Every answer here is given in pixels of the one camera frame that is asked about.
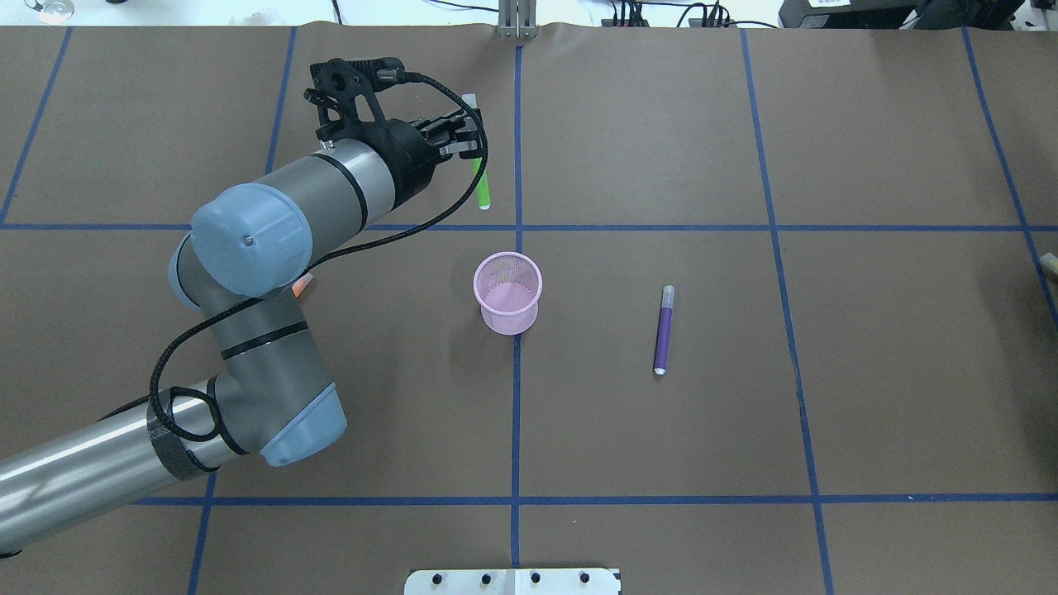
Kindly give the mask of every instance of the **white bracket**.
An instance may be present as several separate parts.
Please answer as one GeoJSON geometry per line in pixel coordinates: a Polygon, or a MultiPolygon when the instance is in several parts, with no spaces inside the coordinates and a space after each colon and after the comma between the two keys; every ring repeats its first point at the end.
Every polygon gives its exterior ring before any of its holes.
{"type": "Polygon", "coordinates": [[[416,571],[404,595],[621,595],[616,569],[416,571]]]}
{"type": "Polygon", "coordinates": [[[536,37],[536,0],[499,0],[496,33],[519,39],[536,37]]]}

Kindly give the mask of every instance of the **silver metal tube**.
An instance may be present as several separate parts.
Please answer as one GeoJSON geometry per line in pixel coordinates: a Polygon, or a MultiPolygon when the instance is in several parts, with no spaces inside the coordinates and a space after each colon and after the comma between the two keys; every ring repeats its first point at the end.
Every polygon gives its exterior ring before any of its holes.
{"type": "MultiPolygon", "coordinates": [[[[174,416],[191,432],[213,427],[208,408],[197,399],[177,399],[174,416]]],[[[238,457],[219,437],[184,446],[208,467],[238,457]]],[[[0,462],[0,554],[177,481],[151,446],[146,404],[15,455],[0,462]]]]}

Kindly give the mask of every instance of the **green marker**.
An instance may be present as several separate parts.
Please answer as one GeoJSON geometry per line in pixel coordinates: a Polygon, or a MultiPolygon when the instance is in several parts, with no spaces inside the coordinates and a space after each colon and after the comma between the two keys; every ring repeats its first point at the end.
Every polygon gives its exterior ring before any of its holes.
{"type": "MultiPolygon", "coordinates": [[[[462,96],[462,100],[467,102],[472,108],[477,109],[477,96],[474,93],[467,93],[462,96]]],[[[474,160],[474,174],[476,175],[478,170],[481,169],[481,160],[474,160]]],[[[481,172],[481,179],[477,181],[477,208],[481,211],[488,211],[492,206],[492,195],[489,193],[489,173],[481,172]]]]}
{"type": "MultiPolygon", "coordinates": [[[[481,168],[481,160],[474,160],[474,167],[477,169],[481,168]]],[[[492,195],[489,194],[489,173],[481,172],[481,179],[477,181],[477,187],[474,188],[477,192],[477,208],[481,211],[488,211],[492,206],[492,195]]]]}

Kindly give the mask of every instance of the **pink cup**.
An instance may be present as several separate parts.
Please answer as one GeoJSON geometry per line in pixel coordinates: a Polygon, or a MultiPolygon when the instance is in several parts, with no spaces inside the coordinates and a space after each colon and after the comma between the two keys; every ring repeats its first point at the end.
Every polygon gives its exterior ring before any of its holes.
{"type": "Polygon", "coordinates": [[[517,252],[493,254],[474,271],[474,298],[481,305],[481,318],[500,335],[517,335],[532,326],[543,288],[536,264],[517,252]]]}

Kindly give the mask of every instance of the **purple marker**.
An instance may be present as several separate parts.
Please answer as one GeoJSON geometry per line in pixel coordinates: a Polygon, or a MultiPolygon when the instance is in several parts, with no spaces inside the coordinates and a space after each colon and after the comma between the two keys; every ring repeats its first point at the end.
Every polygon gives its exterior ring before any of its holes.
{"type": "Polygon", "coordinates": [[[667,285],[661,290],[661,314],[658,315],[658,343],[654,347],[654,374],[664,376],[665,362],[669,360],[669,331],[672,329],[672,300],[676,296],[676,288],[667,285]]]}

